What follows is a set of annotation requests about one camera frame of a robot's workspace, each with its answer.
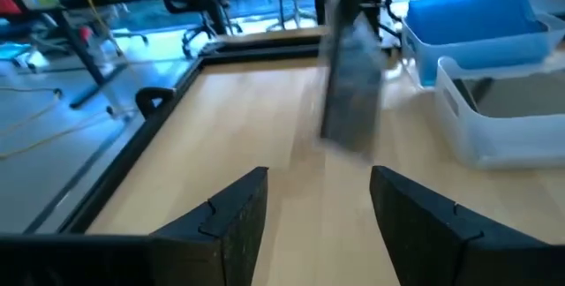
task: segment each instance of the wheel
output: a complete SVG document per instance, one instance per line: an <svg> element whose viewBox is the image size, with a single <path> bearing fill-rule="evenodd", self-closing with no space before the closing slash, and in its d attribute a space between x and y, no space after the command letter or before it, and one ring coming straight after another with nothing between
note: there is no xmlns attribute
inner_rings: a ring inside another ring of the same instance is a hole
<svg viewBox="0 0 565 286"><path fill-rule="evenodd" d="M183 46L183 53L185 54L185 56L187 58L194 58L194 55L192 54L192 51L190 49L188 49L187 47Z"/></svg>
<svg viewBox="0 0 565 286"><path fill-rule="evenodd" d="M37 73L37 66L35 64L27 64L27 68L33 73Z"/></svg>

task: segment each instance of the glass window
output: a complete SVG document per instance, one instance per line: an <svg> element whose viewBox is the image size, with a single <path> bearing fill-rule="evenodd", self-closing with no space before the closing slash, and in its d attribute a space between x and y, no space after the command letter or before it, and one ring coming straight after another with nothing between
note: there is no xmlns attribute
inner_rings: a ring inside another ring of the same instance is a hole
<svg viewBox="0 0 565 286"><path fill-rule="evenodd" d="M112 28L128 28L139 31L171 26L185 26L201 23L197 12L170 14L162 0L146 0L127 4L129 13L122 14L110 23Z"/></svg>
<svg viewBox="0 0 565 286"><path fill-rule="evenodd" d="M230 0L228 14L245 33L317 26L314 0Z"/></svg>

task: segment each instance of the yellow cable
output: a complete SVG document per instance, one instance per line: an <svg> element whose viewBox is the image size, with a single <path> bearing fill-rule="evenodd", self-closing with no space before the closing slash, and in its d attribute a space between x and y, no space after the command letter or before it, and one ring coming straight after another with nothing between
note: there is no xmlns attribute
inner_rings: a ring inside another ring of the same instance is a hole
<svg viewBox="0 0 565 286"><path fill-rule="evenodd" d="M45 109L42 109L42 110L38 111L37 113L32 114L30 117L27 117L27 118L23 119L22 121L17 122L16 124L12 124L12 125L4 128L3 131L0 131L0 137L3 137L5 135L17 130L19 127L21 127L21 126L23 126L27 123L30 123L31 121L33 121L37 117L40 117L45 113L48 113L53 108L55 108L55 106L59 103L60 100L61 100L61 94L59 94L59 93L55 94L55 96L53 97L53 101L51 101L51 103Z"/></svg>
<svg viewBox="0 0 565 286"><path fill-rule="evenodd" d="M93 0L87 0L88 1L88 5L90 6L90 10L92 11L92 13L94 14L94 17L96 18L96 22L98 22L98 24L101 26L102 31L104 31L106 33L106 36L109 38L109 40L112 42L112 44L114 45L114 47L116 48L117 52L119 55L121 55L124 58L124 62L127 65L128 70L130 71L130 73L133 76L133 79L136 81L136 84L139 87L142 87L141 83L139 82L138 78L137 78L137 74L133 71L132 68L132 64L130 63L130 61L128 60L127 56L125 55L125 53L122 51L122 49L119 47L119 45L117 45L117 41L116 38L114 38L114 35L112 34L112 31L110 30L110 28L108 27L108 25L104 22L104 20L102 19L102 16L100 15L100 13L98 12L98 10L96 9L96 5L94 4Z"/></svg>
<svg viewBox="0 0 565 286"><path fill-rule="evenodd" d="M121 112L115 113L113 117L117 117L117 115L121 115L121 114L128 114L128 113L135 113L135 112L137 112L136 109L125 109ZM0 160L8 159L10 157L13 157L16 154L23 154L23 153L25 153L29 150L32 150L32 149L34 149L38 146L41 146L41 145L50 143L53 140L59 139L59 138L63 137L64 135L68 135L68 134L73 133L73 132L79 132L79 131L85 130L86 128L93 127L97 124L103 123L103 122L108 120L108 117L102 117L102 118L95 120L93 122L90 122L90 120L93 120L94 118L104 116L104 115L108 115L108 112L103 111L103 112L100 112L100 113L96 113L96 114L94 114L90 117L87 117L87 118L79 121L73 127L69 128L69 129L60 131L60 132L58 132L58 133L56 133L56 134L54 134L50 137L47 137L46 139L42 139L42 140L39 140L37 142L34 142L32 145L29 145L27 147L16 149L16 150L13 150L13 151L8 152L8 153L1 153L0 154Z"/></svg>

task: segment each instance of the blue plastic bin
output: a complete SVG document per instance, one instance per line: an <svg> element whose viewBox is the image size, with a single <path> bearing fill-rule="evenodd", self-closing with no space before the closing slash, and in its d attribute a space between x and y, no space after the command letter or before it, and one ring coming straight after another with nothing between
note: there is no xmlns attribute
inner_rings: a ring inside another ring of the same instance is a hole
<svg viewBox="0 0 565 286"><path fill-rule="evenodd" d="M403 25L423 86L435 84L441 56L465 69L538 63L565 35L565 22L534 14L528 0L415 0Z"/></svg>

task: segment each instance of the storage bin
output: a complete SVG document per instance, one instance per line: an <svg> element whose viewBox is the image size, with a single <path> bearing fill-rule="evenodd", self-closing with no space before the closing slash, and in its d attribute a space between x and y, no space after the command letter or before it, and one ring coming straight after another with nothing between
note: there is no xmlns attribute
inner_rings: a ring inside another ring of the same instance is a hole
<svg viewBox="0 0 565 286"><path fill-rule="evenodd" d="M548 14L537 14L537 20L546 31L515 36L434 45L421 41L403 25L403 56L416 60L420 84L435 84L438 59L454 58L465 69L479 69L541 62L559 44L565 35L565 21Z"/></svg>
<svg viewBox="0 0 565 286"><path fill-rule="evenodd" d="M444 135L461 162L479 169L565 163L565 115L486 117L471 109L453 82L461 78L515 78L542 70L541 65L465 70L452 58L439 60L436 111Z"/></svg>
<svg viewBox="0 0 565 286"><path fill-rule="evenodd" d="M427 44L532 34L545 29L529 0L411 0L406 23Z"/></svg>

